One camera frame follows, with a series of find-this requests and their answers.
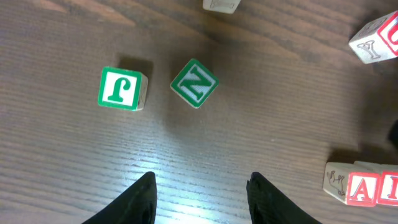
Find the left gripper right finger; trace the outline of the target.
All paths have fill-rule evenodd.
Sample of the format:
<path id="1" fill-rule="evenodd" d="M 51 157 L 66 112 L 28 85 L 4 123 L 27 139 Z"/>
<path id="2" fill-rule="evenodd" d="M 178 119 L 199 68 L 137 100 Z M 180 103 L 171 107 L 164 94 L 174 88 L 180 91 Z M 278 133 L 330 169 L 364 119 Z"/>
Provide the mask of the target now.
<path id="1" fill-rule="evenodd" d="M 259 172 L 247 181 L 252 224 L 320 224 Z"/>

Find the red I block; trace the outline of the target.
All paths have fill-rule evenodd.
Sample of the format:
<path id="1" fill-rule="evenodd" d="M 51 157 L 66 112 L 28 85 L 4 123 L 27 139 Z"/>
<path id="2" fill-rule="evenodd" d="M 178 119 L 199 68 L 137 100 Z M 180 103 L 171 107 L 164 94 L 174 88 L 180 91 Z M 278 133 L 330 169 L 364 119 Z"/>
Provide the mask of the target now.
<path id="1" fill-rule="evenodd" d="M 355 161 L 355 165 L 364 167 L 380 175 L 377 203 L 380 205 L 397 206 L 397 165 L 377 164 Z"/>

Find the red A block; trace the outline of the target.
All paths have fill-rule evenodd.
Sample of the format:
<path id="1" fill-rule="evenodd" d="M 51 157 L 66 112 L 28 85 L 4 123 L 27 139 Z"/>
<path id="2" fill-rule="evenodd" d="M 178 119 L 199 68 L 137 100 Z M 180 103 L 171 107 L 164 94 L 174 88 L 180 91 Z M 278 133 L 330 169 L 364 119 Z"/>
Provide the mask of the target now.
<path id="1" fill-rule="evenodd" d="M 377 204 L 380 175 L 349 163 L 327 162 L 323 190 L 340 202 L 357 207 Z"/>

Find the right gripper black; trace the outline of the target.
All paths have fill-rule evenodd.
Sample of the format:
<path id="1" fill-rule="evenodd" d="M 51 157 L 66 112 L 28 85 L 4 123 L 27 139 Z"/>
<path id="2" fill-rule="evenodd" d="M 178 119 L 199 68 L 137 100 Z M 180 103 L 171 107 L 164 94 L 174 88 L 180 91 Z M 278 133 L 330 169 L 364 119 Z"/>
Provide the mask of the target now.
<path id="1" fill-rule="evenodd" d="M 388 134 L 388 140 L 396 149 L 398 148 L 398 120 L 392 125 Z"/>

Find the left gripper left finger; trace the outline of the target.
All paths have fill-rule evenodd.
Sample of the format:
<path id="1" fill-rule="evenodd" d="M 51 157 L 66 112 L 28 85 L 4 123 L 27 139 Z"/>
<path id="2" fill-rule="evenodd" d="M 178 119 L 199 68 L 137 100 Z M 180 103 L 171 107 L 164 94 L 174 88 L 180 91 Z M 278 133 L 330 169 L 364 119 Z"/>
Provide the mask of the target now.
<path id="1" fill-rule="evenodd" d="M 83 224 L 154 224 L 157 185 L 154 172 L 146 172 L 120 196 Z"/>

